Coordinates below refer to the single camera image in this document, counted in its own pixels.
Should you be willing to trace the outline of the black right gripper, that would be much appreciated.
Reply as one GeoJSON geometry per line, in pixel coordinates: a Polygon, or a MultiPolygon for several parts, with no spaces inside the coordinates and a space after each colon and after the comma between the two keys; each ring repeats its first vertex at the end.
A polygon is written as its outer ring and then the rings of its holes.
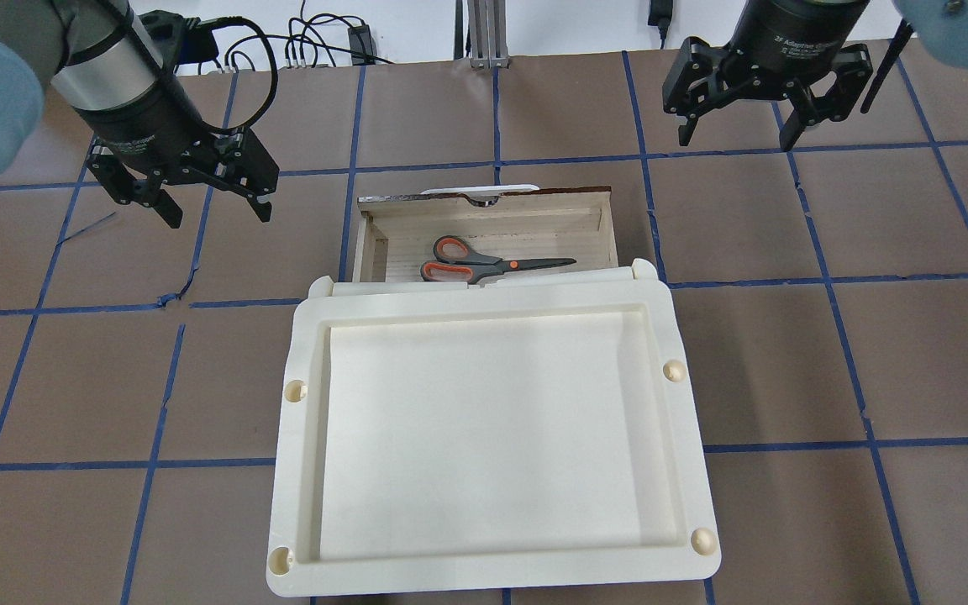
{"type": "Polygon", "coordinates": [[[867,1],[748,1],[726,45],[688,37],[662,86],[687,148],[703,115],[738,100],[791,101],[780,129],[792,152],[810,118],[848,118],[871,79],[871,53],[849,45],[867,1]]]}

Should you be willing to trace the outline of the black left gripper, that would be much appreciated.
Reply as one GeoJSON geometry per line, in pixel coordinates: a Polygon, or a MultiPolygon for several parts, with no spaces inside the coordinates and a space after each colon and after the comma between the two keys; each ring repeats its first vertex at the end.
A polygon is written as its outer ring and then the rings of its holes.
{"type": "Polygon", "coordinates": [[[151,86],[118,108],[87,110],[95,134],[89,172],[118,204],[138,203],[180,229],[183,210],[164,187],[207,184],[245,197],[262,223],[272,218],[279,166],[252,126],[226,133],[203,122],[177,82],[151,86]]]}

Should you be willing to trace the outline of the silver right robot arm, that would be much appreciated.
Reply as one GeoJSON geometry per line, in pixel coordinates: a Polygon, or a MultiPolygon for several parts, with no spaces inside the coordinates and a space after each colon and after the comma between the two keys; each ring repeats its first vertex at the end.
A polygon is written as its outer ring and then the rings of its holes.
{"type": "Polygon", "coordinates": [[[871,110],[911,38],[942,64],[968,69],[968,1],[897,1],[900,24],[877,66],[867,46],[848,40],[867,7],[748,1],[726,45],[684,39],[662,84],[662,108],[680,119],[677,141],[689,145],[704,115],[734,101],[787,101],[779,146],[788,152],[807,129],[871,110]]]}

